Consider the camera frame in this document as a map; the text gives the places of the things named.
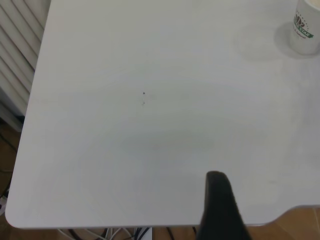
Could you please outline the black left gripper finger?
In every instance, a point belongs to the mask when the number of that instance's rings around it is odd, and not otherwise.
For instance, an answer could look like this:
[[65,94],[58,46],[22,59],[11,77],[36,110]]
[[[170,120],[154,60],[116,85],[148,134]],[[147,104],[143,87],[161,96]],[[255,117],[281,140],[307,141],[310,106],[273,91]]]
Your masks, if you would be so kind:
[[204,211],[197,240],[250,240],[231,183],[223,172],[209,171],[205,180]]

